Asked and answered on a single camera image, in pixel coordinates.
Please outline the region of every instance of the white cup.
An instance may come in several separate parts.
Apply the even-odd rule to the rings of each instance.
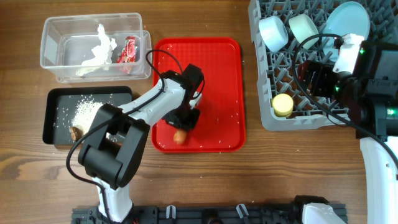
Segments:
[[[261,19],[259,22],[261,37],[271,52],[277,52],[287,44],[288,36],[284,23],[277,16]]]
[[[301,14],[289,19],[289,26],[292,29],[294,37],[300,44],[310,36],[319,34],[317,27],[306,14]],[[319,38],[309,40],[304,44],[303,48],[308,50],[318,39]]]

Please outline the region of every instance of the crumpled white paper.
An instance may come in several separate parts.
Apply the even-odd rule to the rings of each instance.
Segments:
[[[94,54],[93,59],[85,60],[81,63],[81,65],[90,66],[90,65],[104,65],[112,63],[112,51],[116,48],[117,44],[115,39],[110,39],[105,34],[105,29],[102,24],[98,25],[98,38],[101,41],[101,45],[95,46],[91,51]],[[93,68],[81,68],[76,72],[76,75],[83,76],[89,72],[95,71],[99,69],[98,67]]]

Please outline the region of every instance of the wooden table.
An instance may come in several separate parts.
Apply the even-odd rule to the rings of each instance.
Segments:
[[[225,154],[162,154],[148,141],[131,181],[136,205],[249,205],[318,195],[345,203],[350,223],[366,223],[364,162],[351,128],[271,132],[261,125],[257,62],[248,1],[0,4],[0,223],[70,223],[72,208],[96,205],[92,185],[65,168],[67,150],[42,142],[53,88],[127,85],[143,94],[152,80],[63,85],[40,67],[44,21],[52,16],[138,12],[152,44],[165,37],[232,37],[242,47],[247,141]],[[79,174],[84,168],[73,157]]]

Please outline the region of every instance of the dish rack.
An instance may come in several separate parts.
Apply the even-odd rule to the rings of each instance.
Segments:
[[[293,81],[291,61],[299,43],[290,30],[288,20],[299,14],[308,15],[321,34],[326,26],[326,20],[333,10],[345,3],[345,0],[251,0],[249,4],[249,21],[251,40],[256,48],[261,122],[270,131],[286,131],[298,129],[317,129],[322,126],[341,124],[337,119],[326,117],[326,114],[302,96],[297,84]],[[398,44],[398,0],[361,0],[360,3],[368,12],[371,28],[368,40],[382,41]],[[259,21],[260,19],[278,16],[286,26],[289,35],[287,45],[276,53],[272,53],[262,41]],[[306,60],[327,62],[331,52],[324,54],[322,51],[326,42],[317,42],[310,49],[300,49],[296,68]],[[271,107],[271,100],[279,93],[287,93],[293,97],[295,106],[291,117],[280,118]],[[317,97],[317,101],[329,108],[333,100]],[[348,109],[339,105],[332,105],[331,110],[339,116],[348,119]]]

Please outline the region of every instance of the light blue plate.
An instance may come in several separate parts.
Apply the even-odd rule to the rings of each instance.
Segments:
[[[364,36],[366,40],[369,35],[369,29],[369,15],[364,7],[357,2],[346,2],[337,7],[330,14],[326,21],[326,27],[323,30],[323,33],[337,34],[341,36],[346,34],[356,34]],[[325,41],[326,38],[330,37],[322,37],[322,42]],[[323,53],[326,55],[329,51],[333,52],[330,60],[335,62],[338,58],[338,51],[332,48],[333,43],[334,40],[329,40],[323,48]]]

